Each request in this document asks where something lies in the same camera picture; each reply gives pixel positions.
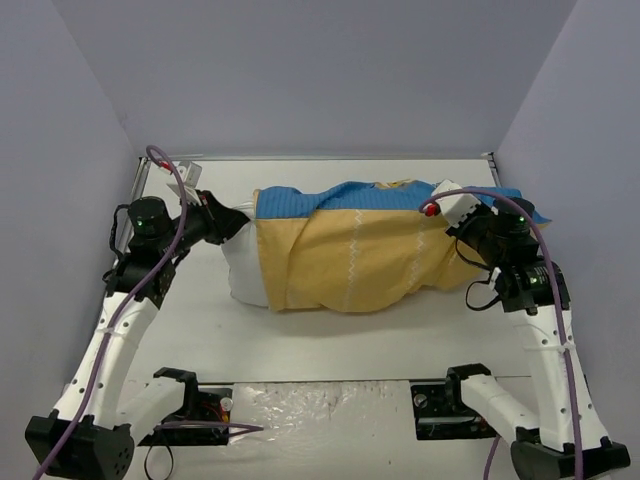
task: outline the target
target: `cloth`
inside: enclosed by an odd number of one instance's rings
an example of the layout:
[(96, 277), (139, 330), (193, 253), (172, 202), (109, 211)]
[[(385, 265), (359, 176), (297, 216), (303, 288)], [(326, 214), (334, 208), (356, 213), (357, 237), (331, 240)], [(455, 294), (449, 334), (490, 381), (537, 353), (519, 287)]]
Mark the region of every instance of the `cloth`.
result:
[[(474, 278), (478, 269), (458, 257), (445, 220), (418, 212), (434, 188), (405, 180), (347, 182), (319, 194), (290, 187), (256, 191), (255, 230), (246, 233), (256, 236), (269, 308), (373, 312), (422, 287), (448, 290)], [(489, 189), (521, 196), (513, 189)], [(536, 213), (536, 221), (546, 220)], [(460, 249), (480, 261), (466, 246)], [(248, 295), (237, 290), (247, 289), (238, 283), (236, 275), (232, 294), (242, 301)]]

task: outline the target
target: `black cable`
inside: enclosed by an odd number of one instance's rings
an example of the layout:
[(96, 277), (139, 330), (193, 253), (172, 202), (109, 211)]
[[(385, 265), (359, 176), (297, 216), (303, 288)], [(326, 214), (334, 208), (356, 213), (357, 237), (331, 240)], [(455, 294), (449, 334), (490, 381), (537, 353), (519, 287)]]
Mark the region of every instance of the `black cable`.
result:
[(109, 250), (116, 254), (116, 257), (118, 257), (118, 261), (121, 261), (124, 257), (124, 253), (122, 253), (120, 250), (118, 250), (118, 247), (116, 247), (116, 234), (118, 233), (118, 213), (120, 212), (120, 210), (124, 210), (127, 208), (129, 208), (129, 204), (126, 203), (123, 203), (116, 207), (115, 211), (113, 212), (113, 225), (111, 226), (111, 234), (109, 235)]
[(173, 458), (173, 451), (171, 450), (171, 446), (169, 445), (169, 441), (167, 440), (167, 436), (165, 435), (165, 433), (161, 430), (159, 432), (156, 433), (157, 437), (156, 439), (154, 439), (153, 443), (149, 446), (149, 450), (147, 450), (147, 455), (144, 457), (144, 474), (147, 476), (147, 480), (154, 480), (153, 477), (151, 477), (151, 474), (149, 473), (149, 468), (148, 468), (148, 462), (149, 462), (149, 454), (151, 453), (151, 449), (156, 445), (156, 441), (162, 437), (162, 439), (164, 440), (164, 446), (166, 447), (167, 451), (169, 452), (169, 457), (171, 457), (171, 468), (169, 469), (169, 474), (164, 477), (164, 480), (169, 480), (169, 477), (171, 477), (171, 475), (173, 474), (173, 466), (175, 463), (175, 460)]
[(477, 284), (489, 285), (489, 282), (490, 282), (490, 279), (486, 279), (486, 280), (476, 280), (475, 282), (471, 282), (469, 284), (469, 286), (467, 287), (467, 293), (464, 296), (464, 302), (467, 304), (467, 308), (469, 310), (473, 310), (474, 312), (484, 312), (485, 310), (489, 310), (491, 307), (493, 307), (496, 303), (500, 301), (500, 295), (496, 295), (493, 300), (491, 300), (489, 303), (485, 305), (482, 305), (481, 307), (474, 307), (469, 303), (469, 291), (471, 290), (471, 287)]
[(490, 272), (491, 269), (489, 267), (487, 267), (486, 265), (479, 263), (479, 262), (474, 262), (473, 260), (471, 260), (470, 258), (465, 257), (462, 252), (458, 249), (458, 239), (456, 238), (456, 242), (455, 242), (455, 247), (456, 247), (456, 253), (458, 254), (458, 256), (460, 257), (460, 259), (468, 264), (471, 265), (473, 267), (477, 267), (480, 270), (484, 270), (486, 272)]
[(458, 234), (456, 235), (456, 241), (455, 241), (455, 248), (456, 248), (456, 253), (458, 254), (458, 256), (460, 257), (460, 259), (468, 264), (471, 265), (473, 267), (479, 268), (480, 270), (485, 270), (487, 272), (490, 272), (491, 269), (489, 267), (487, 267), (486, 265), (484, 265), (483, 263), (479, 263), (479, 262), (475, 262), (467, 257), (465, 257), (462, 252), (460, 252), (460, 250), (458, 249), (458, 236), (462, 236), (464, 234), (464, 232), (467, 230), (467, 228), (469, 228), (473, 222), (475, 222), (479, 217), (474, 217), (470, 222), (468, 222), (466, 225), (464, 225), (461, 229), (460, 232), (458, 232)]

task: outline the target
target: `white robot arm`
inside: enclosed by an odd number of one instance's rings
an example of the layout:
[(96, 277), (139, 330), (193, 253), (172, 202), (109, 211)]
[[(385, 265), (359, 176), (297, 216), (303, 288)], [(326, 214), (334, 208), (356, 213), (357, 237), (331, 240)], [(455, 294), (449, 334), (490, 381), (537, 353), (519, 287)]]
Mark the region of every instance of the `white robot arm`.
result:
[[(34, 416), (27, 426), (27, 442), (49, 475), (120, 480), (135, 446), (168, 416), (190, 414), (189, 419), (200, 420), (193, 414), (203, 393), (193, 372), (163, 368), (139, 395), (118, 405), (135, 352), (162, 306), (177, 263), (195, 243), (220, 245), (249, 221), (242, 212), (221, 205), (211, 192), (196, 190), (197, 178), (190, 178), (192, 170), (184, 167), (174, 169), (187, 183), (184, 228), (178, 228), (180, 219), (169, 217), (160, 198), (143, 197), (128, 206), (134, 234), (129, 251), (106, 279), (102, 313), (85, 356), (50, 415)], [(163, 263), (160, 259), (168, 258), (170, 245), (175, 260)]]
[[(460, 190), (442, 182), (434, 195)], [(533, 205), (513, 199), (529, 215)], [(538, 412), (531, 412), (505, 391), (481, 364), (449, 369), (451, 401), (478, 412), (511, 446), (514, 467), (522, 480), (573, 478), (574, 433), (570, 383), (564, 352), (568, 351), (575, 380), (584, 460), (584, 478), (595, 478), (629, 465), (624, 445), (612, 443), (593, 406), (575, 349), (569, 295), (562, 272), (548, 272), (538, 255), (524, 218), (496, 201), (493, 208), (474, 195), (461, 194), (436, 200), (427, 215), (442, 214), (447, 233), (478, 252), (487, 265), (488, 284), (496, 291), (503, 310), (516, 329), (527, 356)], [(566, 342), (561, 342), (551, 295), (549, 275), (555, 275), (562, 302)]]

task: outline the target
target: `white wall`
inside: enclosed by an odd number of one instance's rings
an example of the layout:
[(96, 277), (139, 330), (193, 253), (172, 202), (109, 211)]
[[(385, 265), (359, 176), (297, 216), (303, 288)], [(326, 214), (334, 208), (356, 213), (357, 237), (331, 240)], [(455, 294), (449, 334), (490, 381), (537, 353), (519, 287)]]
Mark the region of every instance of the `white wall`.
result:
[(1, 3), (0, 72), (0, 478), (26, 479), (24, 429), (86, 347), (136, 161), (50, 0)]
[(545, 230), (573, 297), (596, 406), (640, 474), (640, 2), (579, 0), (498, 150), (500, 176)]
[(54, 0), (137, 152), (431, 153), (504, 137), (575, 0)]

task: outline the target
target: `purple cable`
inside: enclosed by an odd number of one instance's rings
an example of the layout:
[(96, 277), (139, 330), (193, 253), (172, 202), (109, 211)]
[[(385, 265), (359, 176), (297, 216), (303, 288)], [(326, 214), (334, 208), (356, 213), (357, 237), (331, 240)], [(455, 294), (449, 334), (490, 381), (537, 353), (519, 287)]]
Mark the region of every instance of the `purple cable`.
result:
[[(187, 220), (187, 192), (185, 191), (184, 183), (182, 182), (182, 178), (180, 178), (180, 174), (178, 173), (178, 170), (173, 165), (173, 163), (171, 162), (171, 159), (167, 156), (167, 154), (164, 153), (160, 148), (156, 147), (155, 145), (149, 145), (147, 147), (147, 156), (151, 159), (153, 163), (155, 163), (158, 166), (161, 166), (161, 165), (159, 161), (156, 160), (156, 158), (154, 157), (153, 152), (158, 153), (162, 158), (162, 160), (164, 160), (167, 163), (167, 165), (169, 166), (169, 169), (171, 170), (171, 173), (173, 173), (174, 177), (176, 178), (176, 183), (178, 184), (178, 189), (180, 190), (180, 200), (181, 200), (180, 203), (182, 208), (180, 211), (180, 220), (178, 222), (178, 228), (176, 230), (176, 235), (173, 238), (173, 241), (171, 242), (171, 245), (169, 245), (169, 248), (167, 249), (165, 254), (162, 256), (160, 261), (156, 264), (155, 267), (151, 269), (149, 273), (147, 273), (147, 275), (145, 275), (145, 277), (142, 280), (140, 280), (140, 282), (138, 282), (138, 284), (135, 287), (133, 287), (133, 290), (131, 290), (131, 292), (129, 292), (129, 294), (124, 298), (124, 300), (122, 300), (120, 305), (118, 305), (118, 308), (116, 308), (115, 312), (113, 313), (113, 316), (111, 317), (111, 320), (107, 324), (107, 329), (113, 328), (115, 326), (115, 324), (118, 321), (118, 318), (122, 314), (127, 304), (138, 294), (138, 292), (142, 289), (142, 287), (144, 287), (149, 282), (149, 280), (151, 280), (153, 276), (160, 271), (160, 269), (164, 266), (164, 264), (171, 259), (173, 252), (178, 246), (178, 243), (180, 242), (180, 239), (182, 238), (182, 234), (184, 232), (184, 225)], [(89, 404), (89, 400), (91, 399), (91, 393), (93, 392), (93, 388), (95, 387), (96, 379), (98, 378), (98, 372), (100, 370), (100, 366), (102, 365), (102, 361), (104, 360), (104, 356), (107, 352), (107, 346), (109, 345), (110, 339), (111, 339), (111, 335), (107, 335), (107, 334), (105, 334), (104, 337), (102, 338), (102, 341), (100, 342), (100, 347), (98, 348), (98, 353), (96, 353), (96, 359), (93, 363), (93, 368), (91, 369), (91, 374), (89, 375), (89, 381), (87, 382), (87, 387), (85, 389), (84, 396), (82, 397), (82, 402), (80, 402), (80, 406), (78, 407), (78, 411), (76, 412), (73, 419), (71, 420), (71, 423), (69, 423), (69, 425), (65, 429), (64, 433), (60, 436), (60, 439), (58, 440), (58, 442), (51, 449), (51, 452), (49, 452), (49, 455), (47, 455), (47, 458), (45, 458), (44, 462), (42, 462), (38, 470), (36, 470), (36, 473), (33, 476), (33, 480), (40, 480), (42, 478), (42, 476), (46, 473), (47, 469), (51, 466), (55, 458), (58, 456), (58, 453), (60, 453), (60, 450), (62, 450), (62, 447), (67, 442), (67, 440), (75, 430), (78, 423), (80, 423), (80, 419), (82, 418), (82, 415), (87, 409), (87, 405)]]
[(209, 421), (198, 421), (198, 420), (180, 420), (177, 422), (166, 422), (161, 425), (158, 425), (156, 430), (164, 430), (167, 428), (189, 428), (189, 427), (197, 427), (197, 428), (242, 428), (247, 432), (262, 432), (264, 431), (264, 427), (260, 427), (258, 425), (247, 425), (245, 423), (225, 423), (225, 422), (209, 422)]
[[(560, 338), (560, 343), (565, 345), (567, 343), (567, 331), (564, 327), (564, 319), (562, 318), (562, 304), (560, 301), (560, 289), (558, 288), (558, 281), (556, 280), (556, 276), (553, 275), (553, 263), (551, 263), (551, 255), (549, 254), (549, 249), (547, 248), (547, 244), (542, 238), (542, 232), (540, 228), (533, 221), (533, 218), (524, 210), (520, 205), (511, 200), (504, 195), (499, 193), (483, 190), (481, 188), (467, 187), (461, 188), (458, 190), (450, 190), (448, 192), (437, 193), (433, 195), (431, 198), (426, 200), (420, 205), (420, 212), (424, 211), (424, 208), (430, 203), (435, 202), (444, 197), (450, 197), (452, 195), (461, 195), (464, 193), (469, 193), (472, 195), (486, 195), (488, 197), (495, 198), (496, 200), (500, 200), (507, 205), (509, 205), (512, 209), (520, 214), (523, 217), (533, 234), (535, 235), (538, 243), (540, 244), (540, 250), (542, 251), (542, 256), (544, 259), (544, 265), (549, 272), (549, 283), (551, 284), (551, 292), (553, 293), (553, 306), (556, 314), (556, 324), (558, 326), (558, 337)], [(582, 459), (582, 433), (580, 431), (580, 417), (578, 413), (578, 394), (576, 392), (576, 378), (575, 372), (573, 371), (573, 361), (571, 360), (571, 353), (569, 350), (565, 350), (563, 352), (564, 362), (567, 367), (567, 384), (569, 386), (569, 403), (571, 406), (571, 423), (573, 424), (573, 441), (575, 442), (575, 480), (584, 480), (584, 466)], [(491, 465), (491, 460), (493, 459), (493, 454), (495, 451), (492, 450), (489, 458), (487, 459), (487, 464)]]
[(500, 445), (500, 435), (496, 435), (496, 438), (494, 438), (493, 442), (491, 443), (491, 450), (489, 450), (487, 463), (484, 466), (484, 473), (482, 474), (482, 480), (489, 480), (489, 471), (491, 470), (491, 463), (493, 462), (493, 457), (496, 456), (496, 450), (498, 450), (498, 445)]

